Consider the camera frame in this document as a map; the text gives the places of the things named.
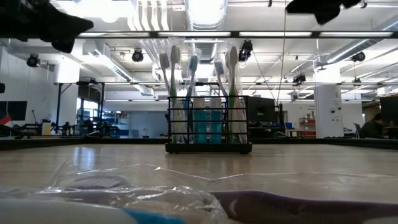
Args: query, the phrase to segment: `white toothbrush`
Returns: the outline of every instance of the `white toothbrush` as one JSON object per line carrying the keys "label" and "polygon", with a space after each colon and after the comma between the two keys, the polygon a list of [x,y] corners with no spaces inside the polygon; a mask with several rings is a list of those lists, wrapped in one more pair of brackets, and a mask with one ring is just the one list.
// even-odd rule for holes
{"label": "white toothbrush", "polygon": [[[180,53],[180,49],[176,46],[173,45],[172,47],[172,53],[170,56],[170,61],[171,61],[171,69],[172,69],[172,77],[171,77],[171,82],[170,82],[170,96],[172,97],[176,97],[177,96],[177,84],[175,82],[175,65],[177,63],[180,63],[181,60],[181,53]],[[183,104],[181,101],[177,101],[176,98],[172,98],[172,104],[173,104],[173,108],[181,108],[183,109]],[[174,120],[176,121],[182,121],[184,119],[184,113],[183,110],[175,110],[174,111]],[[187,132],[187,128],[185,127],[185,124],[183,122],[178,122],[178,123],[174,123],[174,127],[177,132],[180,133],[186,133]],[[177,142],[177,137],[176,135],[173,135],[173,142]]]}
{"label": "white toothbrush", "polygon": [[217,73],[218,86],[219,86],[220,90],[223,92],[223,95],[224,96],[228,96],[228,94],[225,91],[225,88],[223,86],[223,82],[221,81],[221,76],[225,75],[223,63],[222,62],[215,62],[214,66],[215,66],[216,73]]}
{"label": "white toothbrush", "polygon": [[[229,72],[230,72],[230,91],[229,95],[230,96],[238,96],[238,90],[236,89],[235,85],[235,69],[236,65],[238,64],[238,51],[236,50],[236,47],[232,47],[231,51],[229,52]],[[241,108],[241,100],[238,97],[230,98],[229,101],[229,107],[231,108]],[[238,120],[245,120],[244,118],[244,112],[243,110],[232,110],[232,119],[238,119]],[[244,122],[232,122],[232,125],[230,127],[233,132],[246,132],[246,123]],[[241,143],[246,143],[247,142],[247,136],[244,134],[239,135],[239,140]]]}
{"label": "white toothbrush", "polygon": [[167,75],[166,75],[166,69],[170,68],[169,56],[167,56],[167,53],[162,53],[159,55],[159,59],[160,59],[160,67],[163,71],[164,83],[166,85],[166,89],[167,89],[169,95],[171,96],[170,84],[169,84],[169,81],[168,81]]}

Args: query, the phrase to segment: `pipe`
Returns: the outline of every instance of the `pipe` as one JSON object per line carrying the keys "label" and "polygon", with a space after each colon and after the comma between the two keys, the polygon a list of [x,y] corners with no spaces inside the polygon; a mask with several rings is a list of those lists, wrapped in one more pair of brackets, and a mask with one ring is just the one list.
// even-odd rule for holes
{"label": "pipe", "polygon": [[[382,23],[377,26],[374,30],[383,30],[383,31],[397,31],[398,30],[398,16],[394,16],[390,18],[388,21]],[[345,45],[344,47],[338,49],[337,51],[328,55],[324,62],[321,62],[322,65],[328,65],[331,63],[337,63],[344,59],[347,59],[355,54],[360,53],[361,51],[371,47],[383,39],[365,39],[365,40],[355,40],[351,43]],[[312,57],[310,60],[316,60],[319,58],[319,55]],[[304,62],[298,67],[294,68],[290,73],[296,70],[306,70],[313,65],[312,62]]]}

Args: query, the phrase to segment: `security camera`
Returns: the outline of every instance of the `security camera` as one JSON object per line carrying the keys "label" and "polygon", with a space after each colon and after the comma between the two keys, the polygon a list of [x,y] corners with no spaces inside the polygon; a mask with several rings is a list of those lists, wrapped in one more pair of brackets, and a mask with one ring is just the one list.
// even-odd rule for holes
{"label": "security camera", "polygon": [[304,73],[298,74],[296,77],[293,77],[294,83],[303,83],[305,81],[307,81],[307,79],[305,78]]}
{"label": "security camera", "polygon": [[132,54],[131,57],[133,62],[142,62],[142,60],[144,59],[144,56],[142,54],[142,50],[141,49],[134,49],[134,53]]}
{"label": "security camera", "polygon": [[239,61],[245,62],[251,56],[251,52],[253,51],[253,45],[251,40],[244,40],[241,49],[239,50]]}
{"label": "security camera", "polygon": [[363,60],[365,60],[366,56],[364,52],[360,52],[354,56],[351,57],[351,60],[353,62],[362,62]]}
{"label": "security camera", "polygon": [[31,54],[26,61],[27,66],[31,68],[37,68],[40,65],[40,59],[38,54]]}

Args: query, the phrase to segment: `fluorescent light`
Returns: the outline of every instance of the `fluorescent light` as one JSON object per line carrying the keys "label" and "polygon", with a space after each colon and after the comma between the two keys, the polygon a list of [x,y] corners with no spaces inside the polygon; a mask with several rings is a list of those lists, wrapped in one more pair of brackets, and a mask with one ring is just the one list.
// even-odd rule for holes
{"label": "fluorescent light", "polygon": [[119,82],[110,82],[110,83],[105,83],[105,85],[130,85],[131,83],[126,82],[126,83],[119,83]]}
{"label": "fluorescent light", "polygon": [[240,37],[309,37],[311,32],[240,32]]}
{"label": "fluorescent light", "polygon": [[98,37],[149,37],[148,32],[84,32],[78,36],[79,38],[98,38]]}
{"label": "fluorescent light", "polygon": [[392,32],[321,32],[321,37],[389,37]]}
{"label": "fluorescent light", "polygon": [[128,100],[105,100],[106,102],[127,102]]}
{"label": "fluorescent light", "polygon": [[229,37],[231,36],[231,32],[159,32],[158,35],[159,37]]}
{"label": "fluorescent light", "polygon": [[217,44],[217,43],[224,43],[223,40],[184,40],[184,43],[188,44],[195,44],[195,43],[202,43],[202,44]]}

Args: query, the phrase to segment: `pillar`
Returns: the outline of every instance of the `pillar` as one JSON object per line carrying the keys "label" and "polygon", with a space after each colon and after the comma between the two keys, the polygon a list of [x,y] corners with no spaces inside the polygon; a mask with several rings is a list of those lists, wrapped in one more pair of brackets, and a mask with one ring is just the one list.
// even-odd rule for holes
{"label": "pillar", "polygon": [[[316,70],[315,82],[341,82],[340,69],[335,65]],[[343,113],[341,111],[341,87],[338,85],[317,85],[314,88],[315,123],[317,138],[343,137]]]}
{"label": "pillar", "polygon": [[[84,42],[76,40],[73,46],[72,54],[78,57],[83,54]],[[58,83],[75,83],[79,81],[80,77],[80,65],[79,63],[64,57],[59,61],[59,64],[55,66],[55,82]],[[76,124],[76,111],[77,111],[77,97],[78,97],[78,86],[71,85],[68,87],[67,84],[62,86],[62,90],[65,90],[61,95],[60,115],[58,125],[62,126],[65,122],[69,122],[70,125]]]}

